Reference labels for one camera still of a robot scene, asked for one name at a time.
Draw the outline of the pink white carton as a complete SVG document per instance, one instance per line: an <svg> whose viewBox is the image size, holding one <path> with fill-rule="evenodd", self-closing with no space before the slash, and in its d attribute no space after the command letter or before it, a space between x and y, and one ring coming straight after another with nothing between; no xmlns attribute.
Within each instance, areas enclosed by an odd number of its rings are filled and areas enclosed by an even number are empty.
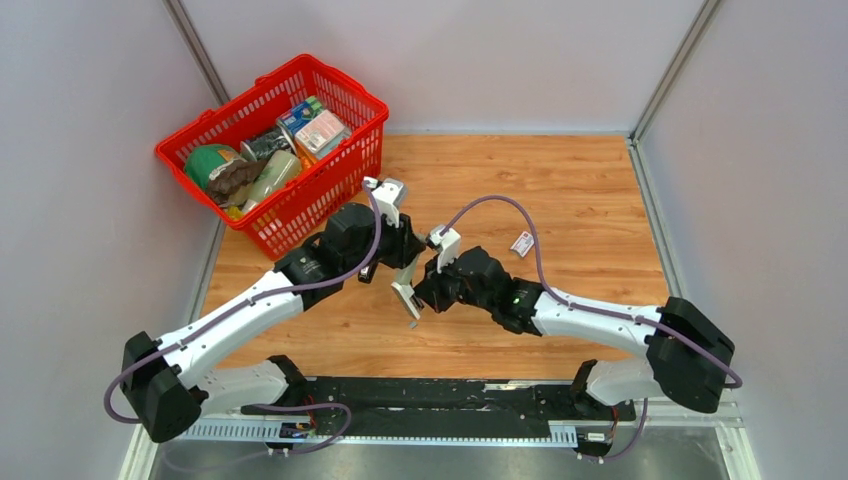
<svg viewBox="0 0 848 480"><path fill-rule="evenodd" d="M351 134L350 128L333 112L322 110L295 134L295 140L307 154L321 160Z"/></svg>

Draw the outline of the dark patterned can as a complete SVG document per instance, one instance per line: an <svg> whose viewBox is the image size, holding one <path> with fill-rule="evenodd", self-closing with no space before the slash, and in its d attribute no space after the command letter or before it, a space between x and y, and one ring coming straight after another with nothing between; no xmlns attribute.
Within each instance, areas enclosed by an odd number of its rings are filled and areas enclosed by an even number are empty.
<svg viewBox="0 0 848 480"><path fill-rule="evenodd" d="M278 151L294 152L289 134L280 126L240 143L241 156L251 162L266 162Z"/></svg>

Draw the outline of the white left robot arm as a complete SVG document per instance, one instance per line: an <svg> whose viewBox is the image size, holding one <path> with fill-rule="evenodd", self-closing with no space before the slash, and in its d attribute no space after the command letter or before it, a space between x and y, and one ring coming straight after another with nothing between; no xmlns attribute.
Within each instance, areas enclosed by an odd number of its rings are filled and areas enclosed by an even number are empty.
<svg viewBox="0 0 848 480"><path fill-rule="evenodd" d="M175 439L204 416L245 406L296 413L306 389L288 357L235 369L220 370L218 364L259 334L340 292L348 279L366 281L379 264L407 269L425 248L408 215L359 203L342 206L323 230L212 313L159 338L145 331L130 337L121 372L104 395L105 410L122 418L111 403L112 392L120 390L134 412L129 423L141 425L155 443Z"/></svg>

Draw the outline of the black stapler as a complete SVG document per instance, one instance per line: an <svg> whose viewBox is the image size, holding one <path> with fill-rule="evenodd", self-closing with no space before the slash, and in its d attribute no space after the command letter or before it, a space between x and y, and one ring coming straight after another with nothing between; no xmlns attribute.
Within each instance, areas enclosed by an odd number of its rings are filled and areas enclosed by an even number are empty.
<svg viewBox="0 0 848 480"><path fill-rule="evenodd" d="M377 266L378 263L375 261L372 261L369 264L365 265L362 269L359 270L357 280L360 283L370 284L375 276Z"/></svg>

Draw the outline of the small red white staple box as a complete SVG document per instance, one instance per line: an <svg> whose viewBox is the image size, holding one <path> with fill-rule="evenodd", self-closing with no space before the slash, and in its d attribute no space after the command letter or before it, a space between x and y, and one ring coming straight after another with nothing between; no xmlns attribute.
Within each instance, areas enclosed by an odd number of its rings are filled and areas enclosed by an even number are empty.
<svg viewBox="0 0 848 480"><path fill-rule="evenodd" d="M535 236L529 231L523 231L512 243L509 250L520 258L525 258L533 250L535 244Z"/></svg>

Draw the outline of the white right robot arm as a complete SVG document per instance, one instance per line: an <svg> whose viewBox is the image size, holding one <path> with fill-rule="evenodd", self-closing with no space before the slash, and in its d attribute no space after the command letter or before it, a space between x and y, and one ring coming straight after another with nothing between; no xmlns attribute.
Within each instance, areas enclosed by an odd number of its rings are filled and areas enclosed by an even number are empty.
<svg viewBox="0 0 848 480"><path fill-rule="evenodd" d="M446 266L430 260L414 292L436 312L462 304L488 312L511 333L581 338L630 353L623 361L581 364L570 402L583 418L625 400L655 397L712 414L723 391L740 385L730 373L733 341L684 298L634 306L572 296L511 276L481 247Z"/></svg>

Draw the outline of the blue green box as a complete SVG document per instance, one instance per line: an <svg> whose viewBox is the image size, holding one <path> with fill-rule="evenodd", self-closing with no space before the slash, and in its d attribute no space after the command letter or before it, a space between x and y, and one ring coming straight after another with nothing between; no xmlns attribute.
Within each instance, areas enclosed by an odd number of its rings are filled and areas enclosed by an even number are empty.
<svg viewBox="0 0 848 480"><path fill-rule="evenodd" d="M323 103L316 96L309 96L280 115L275 123L289 135L295 136L324 110Z"/></svg>

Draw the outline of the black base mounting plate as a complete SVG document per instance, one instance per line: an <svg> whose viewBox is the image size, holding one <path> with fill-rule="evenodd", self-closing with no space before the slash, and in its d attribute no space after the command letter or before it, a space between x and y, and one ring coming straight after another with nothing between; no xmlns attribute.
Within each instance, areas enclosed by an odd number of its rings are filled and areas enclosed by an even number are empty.
<svg viewBox="0 0 848 480"><path fill-rule="evenodd" d="M320 376L301 399L348 406L346 436L542 438L551 421L609 424L612 408L576 401L568 382Z"/></svg>

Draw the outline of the pale green bottle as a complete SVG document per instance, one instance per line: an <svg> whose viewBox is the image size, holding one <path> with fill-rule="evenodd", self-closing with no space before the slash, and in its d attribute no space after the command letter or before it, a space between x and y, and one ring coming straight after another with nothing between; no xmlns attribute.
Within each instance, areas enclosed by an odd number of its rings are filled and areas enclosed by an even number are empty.
<svg viewBox="0 0 848 480"><path fill-rule="evenodd" d="M270 195L282 189L297 177L302 170L299 157L289 151L278 150L268 160L264 169L248 190L247 199L241 209L249 213Z"/></svg>

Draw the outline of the red plastic shopping basket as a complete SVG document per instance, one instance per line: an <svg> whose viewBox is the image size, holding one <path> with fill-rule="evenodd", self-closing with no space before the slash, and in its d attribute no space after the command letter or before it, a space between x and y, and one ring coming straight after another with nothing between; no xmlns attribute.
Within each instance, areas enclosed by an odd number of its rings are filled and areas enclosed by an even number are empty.
<svg viewBox="0 0 848 480"><path fill-rule="evenodd" d="M351 136L243 218L230 218L186 175L185 161L196 147L237 147L309 96L316 96L339 117ZM245 234L266 257L277 260L353 199L365 177L379 176L383 127L389 115L388 106L357 80L303 53L256 78L251 88L223 106L200 114L161 140L154 152L194 200Z"/></svg>

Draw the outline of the brown crumpled bag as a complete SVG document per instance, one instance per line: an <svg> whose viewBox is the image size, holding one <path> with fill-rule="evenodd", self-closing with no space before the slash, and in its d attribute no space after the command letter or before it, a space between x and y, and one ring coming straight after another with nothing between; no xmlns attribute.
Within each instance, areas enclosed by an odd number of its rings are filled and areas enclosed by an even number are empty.
<svg viewBox="0 0 848 480"><path fill-rule="evenodd" d="M205 193L219 207L238 204L240 192L262 173L265 162L235 160L214 168L208 174Z"/></svg>

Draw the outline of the green round package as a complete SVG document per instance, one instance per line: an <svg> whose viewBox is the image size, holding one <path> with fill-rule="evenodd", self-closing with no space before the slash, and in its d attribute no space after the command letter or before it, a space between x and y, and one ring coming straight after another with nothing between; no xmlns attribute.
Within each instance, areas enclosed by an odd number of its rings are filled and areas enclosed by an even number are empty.
<svg viewBox="0 0 848 480"><path fill-rule="evenodd" d="M201 190L232 164L240 166L247 160L235 149L224 144L201 145L192 150L185 162L184 173Z"/></svg>

